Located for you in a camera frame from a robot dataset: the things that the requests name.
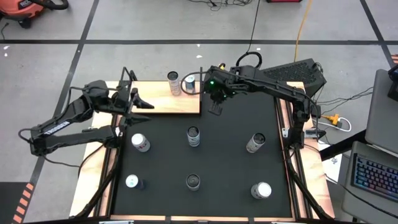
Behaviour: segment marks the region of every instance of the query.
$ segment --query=yellow extension cord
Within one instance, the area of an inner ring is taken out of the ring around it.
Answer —
[[[304,22],[305,22],[305,20],[307,19],[307,15],[308,15],[308,12],[309,12],[309,10],[310,10],[310,8],[311,8],[311,4],[312,4],[312,0],[309,0],[309,2],[308,2],[308,4],[307,4],[307,8],[305,9],[303,21],[301,22],[300,29],[298,30],[297,40],[296,40],[296,48],[295,48],[295,50],[294,50],[294,62],[296,62],[296,58],[297,58],[297,47],[299,46],[299,40],[300,40],[301,30],[303,29]]]

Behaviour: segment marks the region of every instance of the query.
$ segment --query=orange striped tape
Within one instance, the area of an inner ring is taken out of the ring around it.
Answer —
[[[391,58],[394,61],[394,63],[398,64],[398,55],[396,55],[396,54],[391,55]]]
[[[33,193],[33,188],[33,184],[27,183],[22,193],[22,197],[19,199],[19,204],[13,218],[13,220],[17,223],[22,223],[23,219],[25,218],[27,206]]]

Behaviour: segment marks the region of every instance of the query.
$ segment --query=can lid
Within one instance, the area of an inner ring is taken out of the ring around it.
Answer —
[[[198,136],[198,134],[199,134],[199,129],[197,127],[192,126],[192,127],[188,128],[188,135],[190,137],[194,138],[194,137]]]
[[[169,74],[167,74],[167,78],[169,80],[176,80],[178,78],[178,73],[175,71],[169,72]]]
[[[128,187],[133,188],[137,186],[137,184],[138,184],[138,177],[136,175],[131,174],[126,178],[126,185]]]
[[[144,136],[142,134],[135,134],[131,137],[131,143],[135,146],[142,144]]]
[[[261,134],[261,133],[256,133],[253,136],[253,140],[257,144],[263,144],[266,141],[266,137],[263,134]]]
[[[187,184],[190,187],[196,187],[199,184],[199,176],[196,174],[190,174],[187,177]]]
[[[257,192],[263,197],[268,197],[271,195],[272,189],[269,184],[261,182],[257,187]]]
[[[189,75],[187,78],[185,78],[185,81],[191,83],[191,82],[195,81],[195,76]]]

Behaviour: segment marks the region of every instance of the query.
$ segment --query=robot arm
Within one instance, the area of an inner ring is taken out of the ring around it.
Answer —
[[[137,88],[129,91],[130,87],[131,81],[124,86],[117,87],[117,89],[109,89],[104,81],[98,80],[85,85],[84,88],[77,88],[83,94],[77,100],[71,102],[62,114],[30,129],[31,138],[28,142],[33,146],[31,153],[36,156],[43,156],[60,147],[94,141],[102,142],[107,147],[117,147],[118,131],[110,125],[64,136],[55,136],[54,134],[73,123],[81,123],[90,119],[94,111],[124,116],[122,126],[149,120],[145,116],[131,113],[133,105],[147,109],[154,107],[140,99]],[[109,98],[110,90],[116,92]]]
[[[310,119],[310,98],[303,90],[275,80],[256,80],[261,71],[249,65],[232,67],[229,72],[215,66],[210,67],[205,76],[203,91],[210,94],[213,106],[209,112],[220,115],[220,104],[238,93],[264,92],[293,104],[293,128],[289,129],[288,146],[303,148],[304,123]]]

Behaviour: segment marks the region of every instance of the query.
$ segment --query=wooden table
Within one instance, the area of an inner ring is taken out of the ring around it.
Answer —
[[[106,82],[107,86],[114,88],[117,86],[118,82]],[[297,88],[303,88],[303,83],[301,82],[289,82],[290,86],[296,86]],[[139,90],[140,97],[155,105],[155,109],[152,111],[144,111],[134,108],[134,112],[140,113],[199,113],[199,95],[186,95],[182,93],[176,98],[172,98],[168,82],[134,82],[134,87]],[[280,100],[282,107],[282,116],[284,118],[284,126],[289,127],[288,114],[285,106],[285,101]],[[99,128],[105,125],[110,125],[112,120],[112,115],[107,113],[97,113],[94,115],[92,127]],[[312,120],[308,120],[305,123],[304,129],[309,129],[313,126]],[[318,149],[318,144],[315,139],[306,139],[305,144],[313,146]],[[101,144],[98,142],[89,143],[86,146],[86,151],[84,157],[89,155],[95,149],[97,149]],[[101,171],[104,164],[106,149],[103,147],[96,154],[94,154],[81,169],[80,177],[78,179],[75,196],[72,203],[72,208],[70,215],[76,215],[79,213],[88,201],[92,198],[93,194],[99,187]],[[111,158],[114,157],[115,150],[111,152]],[[307,183],[307,189],[311,192],[315,200],[322,206],[324,211],[331,217],[334,217],[333,207],[331,205],[330,195],[328,191],[328,186],[326,184],[325,172],[323,170],[323,165],[319,152],[305,146],[300,150],[303,164],[303,171],[305,174],[305,180]],[[294,157],[292,158],[294,166],[296,166],[296,161]],[[113,160],[110,160],[108,164],[108,171],[112,167]],[[110,185],[105,190],[103,194],[101,209],[99,215],[106,215],[107,201],[110,192]],[[296,186],[298,207],[301,217],[306,217],[303,195],[299,188]],[[313,217],[316,218],[317,215],[312,211]],[[145,215],[112,215],[112,219],[117,220],[165,220],[165,216],[145,216]],[[194,221],[194,220],[208,220],[208,221],[240,221],[248,222],[248,218],[245,217],[172,217],[172,220],[177,221]],[[256,222],[260,221],[280,221],[288,222],[294,221],[294,218],[255,218]]]

